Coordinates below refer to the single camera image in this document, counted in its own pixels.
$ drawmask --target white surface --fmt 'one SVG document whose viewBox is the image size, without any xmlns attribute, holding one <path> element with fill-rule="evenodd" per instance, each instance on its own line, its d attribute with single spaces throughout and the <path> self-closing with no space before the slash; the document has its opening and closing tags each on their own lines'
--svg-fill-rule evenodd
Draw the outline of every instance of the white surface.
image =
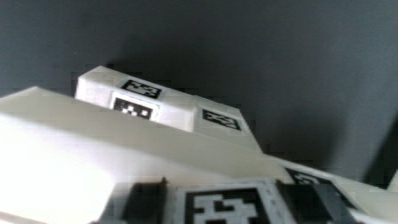
<svg viewBox="0 0 398 224">
<path fill-rule="evenodd" d="M 210 138 L 30 88 L 0 99 L 0 211 L 50 224 L 100 218 L 112 186 L 268 176 L 274 159 Z"/>
<path fill-rule="evenodd" d="M 247 126 L 247 123 L 245 123 L 245 120 L 243 120 L 238 110 L 227 110 L 227 106 L 226 105 L 215 106 L 217 105 L 215 103 L 213 103 L 213 108 L 210 107 L 211 105 L 208 105 L 208 104 L 204 104 L 208 106 L 208 107 L 204 107 L 201 105 L 203 98 L 195 96 L 195 99 L 199 102 L 197 103 L 199 107 L 195 108 L 194 132 L 220 139 L 229 144 L 236 144 L 236 145 L 243 146 L 245 148 L 251 148 L 261 152 L 259 145 L 258 145 L 256 139 L 252 137 L 252 133 L 251 133 L 251 128 Z M 217 123 L 204 120 L 203 119 L 203 109 L 215 112 L 222 116 L 233 118 L 238 121 L 242 130 L 224 127 Z"/>
<path fill-rule="evenodd" d="M 393 224 L 393 223 L 396 223 L 396 222 L 387 222 L 387 221 L 377 219 L 375 217 L 368 216 L 366 214 L 362 214 L 355 210 L 350 210 L 350 213 L 352 213 L 352 216 L 354 216 L 355 220 L 359 222 L 362 222 L 364 224 Z"/>
<path fill-rule="evenodd" d="M 0 212 L 0 224 L 44 224 L 43 222 L 37 222 L 16 215 L 11 215 L 4 212 Z"/>
</svg>

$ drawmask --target qr-like tag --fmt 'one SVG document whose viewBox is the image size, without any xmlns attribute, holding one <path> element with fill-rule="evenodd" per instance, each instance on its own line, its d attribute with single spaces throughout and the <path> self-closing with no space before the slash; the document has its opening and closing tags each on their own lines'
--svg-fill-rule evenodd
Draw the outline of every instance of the qr-like tag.
<svg viewBox="0 0 398 224">
<path fill-rule="evenodd" d="M 162 89 L 142 84 L 140 82 L 128 80 L 121 88 L 130 92 L 139 93 L 140 95 L 151 97 L 153 99 L 158 99 Z"/>
<path fill-rule="evenodd" d="M 156 119 L 158 105 L 131 98 L 117 92 L 112 94 L 110 109 L 121 111 L 131 116 L 142 117 L 147 120 L 155 121 Z"/>
<path fill-rule="evenodd" d="M 332 188 L 334 188 L 334 193 L 336 195 L 339 196 L 341 198 L 341 201 L 345 202 L 345 205 L 350 207 L 350 208 L 355 208 L 345 194 L 341 193 L 338 187 L 334 186 L 334 183 L 330 180 L 327 180 L 325 178 L 322 177 L 316 177 L 314 175 L 293 170 L 293 169 L 288 169 L 284 168 L 288 173 L 290 173 L 290 176 L 291 176 L 291 179 L 295 181 L 297 184 L 330 184 L 332 185 Z"/>
<path fill-rule="evenodd" d="M 203 119 L 206 121 L 217 123 L 219 125 L 222 125 L 227 128 L 233 128 L 235 130 L 242 130 L 236 119 L 233 119 L 231 117 L 227 117 L 220 114 L 217 114 L 215 112 L 211 112 L 204 109 L 203 109 Z"/>
<path fill-rule="evenodd" d="M 265 191 L 256 185 L 179 189 L 176 223 L 268 224 Z"/>
<path fill-rule="evenodd" d="M 151 119 L 153 109 L 119 98 L 115 98 L 114 110 L 119 110 L 124 114 L 142 117 L 147 120 Z"/>
</svg>

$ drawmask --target white box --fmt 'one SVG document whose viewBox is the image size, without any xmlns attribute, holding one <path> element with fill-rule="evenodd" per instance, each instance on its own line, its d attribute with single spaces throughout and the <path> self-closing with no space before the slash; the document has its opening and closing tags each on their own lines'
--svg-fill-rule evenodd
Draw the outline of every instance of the white box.
<svg viewBox="0 0 398 224">
<path fill-rule="evenodd" d="M 153 112 L 146 119 L 188 132 L 238 144 L 261 152 L 240 110 L 199 96 L 172 90 L 121 72 L 96 67 L 78 78 L 76 99 L 110 109 L 119 108 L 124 113 L 137 115 L 131 109 L 115 105 L 123 101 L 124 107 L 144 106 Z M 222 127 L 203 120 L 203 109 L 233 117 L 240 123 L 240 130 Z"/>
</svg>

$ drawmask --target dark gray wall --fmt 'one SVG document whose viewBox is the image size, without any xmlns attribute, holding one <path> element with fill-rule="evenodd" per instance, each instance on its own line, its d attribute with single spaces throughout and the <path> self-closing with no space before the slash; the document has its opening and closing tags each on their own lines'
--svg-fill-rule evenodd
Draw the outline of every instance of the dark gray wall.
<svg viewBox="0 0 398 224">
<path fill-rule="evenodd" d="M 380 188 L 387 188 L 391 179 L 394 177 L 398 163 L 398 119 L 384 139 L 378 155 L 368 168 L 362 181 Z"/>
<path fill-rule="evenodd" d="M 240 106 L 267 153 L 364 177 L 398 111 L 398 1 L 7 1 L 0 94 L 98 65 Z"/>
</svg>

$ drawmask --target white object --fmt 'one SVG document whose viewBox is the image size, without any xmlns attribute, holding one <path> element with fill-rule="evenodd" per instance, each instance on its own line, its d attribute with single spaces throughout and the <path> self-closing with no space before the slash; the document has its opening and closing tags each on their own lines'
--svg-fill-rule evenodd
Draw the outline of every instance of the white object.
<svg viewBox="0 0 398 224">
<path fill-rule="evenodd" d="M 288 181 L 254 150 L 39 88 L 0 99 L 0 123 L 0 211 L 44 223 L 96 220 L 112 187 L 142 177 L 176 185 Z"/>
<path fill-rule="evenodd" d="M 114 109 L 117 97 L 153 109 L 153 122 L 188 132 L 201 133 L 229 144 L 238 144 L 247 149 L 261 152 L 245 119 L 236 108 L 165 88 L 100 66 L 78 78 L 75 98 Z M 224 119 L 220 117 L 215 119 L 219 123 L 203 119 L 203 110 L 211 111 L 224 117 Z M 226 117 L 236 120 L 240 130 L 227 127 Z"/>
</svg>

